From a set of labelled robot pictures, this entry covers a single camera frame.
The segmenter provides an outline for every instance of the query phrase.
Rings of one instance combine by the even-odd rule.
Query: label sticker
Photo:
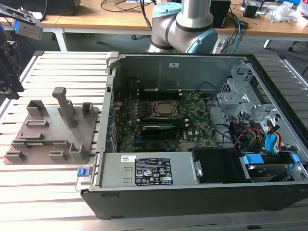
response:
[[[173,184],[170,158],[135,159],[135,184]]]
[[[121,162],[135,162],[135,155],[123,155],[121,157]]]
[[[169,63],[169,67],[170,68],[178,68],[179,67],[179,63]]]

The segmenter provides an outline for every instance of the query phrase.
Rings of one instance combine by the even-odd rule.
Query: metal case frame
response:
[[[150,59],[160,56],[171,60],[176,57],[195,60],[198,58],[245,60],[288,124],[293,136],[297,137],[303,148],[308,149],[308,131],[254,56],[123,54],[119,56],[120,62],[126,56],[138,56],[139,58],[147,56]],[[112,69],[109,77],[113,79],[115,72],[116,69]],[[104,108],[109,107],[110,97],[105,95]],[[105,129],[104,124],[101,124],[101,129]],[[98,146],[103,147],[105,145],[103,138],[106,136],[105,134],[100,135],[99,141],[102,143]],[[104,188],[101,182],[106,155],[108,154],[103,152],[97,155],[91,186],[81,191],[82,198],[101,219],[273,211],[283,209],[308,197],[308,181]]]

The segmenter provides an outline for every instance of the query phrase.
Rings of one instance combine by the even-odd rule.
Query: desk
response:
[[[241,0],[231,0],[232,9],[235,4]],[[44,31],[54,32],[57,36],[61,51],[68,51],[65,33],[97,33],[97,34],[138,34],[150,35],[151,31],[146,25],[142,13],[114,13],[101,9],[102,0],[81,0],[81,5],[75,16],[54,16],[48,15],[43,22]],[[105,8],[116,10],[113,3],[104,5]],[[134,3],[122,3],[122,8],[130,8],[137,6]],[[152,10],[154,5],[145,7],[147,17],[152,21]],[[308,41],[308,27],[301,28],[293,22],[276,22],[271,23],[265,15],[256,16],[254,19],[243,18],[243,12],[233,9],[233,13],[240,20],[249,23],[248,29],[245,31],[243,38],[264,39],[267,40],[265,48],[270,44],[271,40],[289,40],[289,41]],[[11,29],[7,22],[1,18],[0,22],[4,22],[5,29]],[[226,37],[234,32],[234,25],[231,20],[227,20],[225,28],[217,29],[219,33],[219,41],[216,47],[220,47]]]
[[[237,9],[241,0],[231,0],[233,13],[239,18],[249,23],[243,38],[267,40],[264,48],[268,48],[272,40],[285,41],[308,41],[308,27],[301,28],[297,21],[271,23],[265,15],[256,15],[255,18],[244,18],[243,12]],[[225,28],[217,29],[219,39],[223,41],[229,34],[234,32],[234,25],[231,20],[225,24]]]

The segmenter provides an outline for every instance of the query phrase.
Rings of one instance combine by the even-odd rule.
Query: blue tab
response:
[[[88,168],[79,168],[77,170],[77,176],[78,177],[88,177],[89,176],[89,169]]]
[[[245,165],[264,164],[261,154],[246,154],[243,156]]]
[[[300,162],[300,159],[297,154],[292,154],[292,159],[294,160],[294,163]]]
[[[276,153],[274,152],[276,140],[277,140],[277,136],[274,133],[267,134],[265,137],[264,146],[265,146],[266,151],[270,152],[271,155],[276,155]]]

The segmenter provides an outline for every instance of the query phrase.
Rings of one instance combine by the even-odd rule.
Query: computer case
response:
[[[0,0],[1,4],[18,9],[21,6],[33,12],[44,12],[44,0]],[[80,5],[80,0],[50,0],[48,1],[47,13],[62,16],[73,16]]]

